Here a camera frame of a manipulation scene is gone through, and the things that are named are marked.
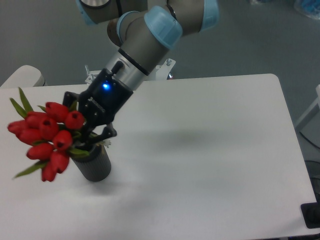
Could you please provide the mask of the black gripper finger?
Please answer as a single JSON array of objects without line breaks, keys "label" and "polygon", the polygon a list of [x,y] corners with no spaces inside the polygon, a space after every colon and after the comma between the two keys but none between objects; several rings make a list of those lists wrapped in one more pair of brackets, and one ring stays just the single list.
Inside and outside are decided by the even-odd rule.
[{"label": "black gripper finger", "polygon": [[117,131],[113,127],[112,123],[108,123],[102,130],[101,134],[97,134],[93,131],[86,131],[81,133],[80,142],[85,145],[93,145],[99,142],[103,142],[106,139],[117,136]]},{"label": "black gripper finger", "polygon": [[67,108],[77,108],[78,101],[79,101],[78,93],[66,91],[64,93],[62,104]]}]

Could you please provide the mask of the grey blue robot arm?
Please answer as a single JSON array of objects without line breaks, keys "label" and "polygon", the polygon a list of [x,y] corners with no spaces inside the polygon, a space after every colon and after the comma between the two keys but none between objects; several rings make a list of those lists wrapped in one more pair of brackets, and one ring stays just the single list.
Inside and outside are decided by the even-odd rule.
[{"label": "grey blue robot arm", "polygon": [[145,0],[79,0],[89,25],[108,24],[109,39],[118,46],[87,90],[66,92],[65,106],[78,103],[85,118],[75,141],[85,150],[116,136],[113,120],[133,92],[180,38],[214,27],[219,20],[216,0],[168,0],[149,7]]}]

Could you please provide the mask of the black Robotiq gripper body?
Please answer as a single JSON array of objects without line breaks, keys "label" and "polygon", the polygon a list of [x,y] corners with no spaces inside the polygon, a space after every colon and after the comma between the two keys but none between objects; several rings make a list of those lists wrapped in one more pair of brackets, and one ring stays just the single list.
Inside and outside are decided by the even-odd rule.
[{"label": "black Robotiq gripper body", "polygon": [[133,91],[115,79],[118,69],[102,69],[87,90],[78,97],[78,111],[86,124],[95,128],[113,122],[116,113],[131,97]]}]

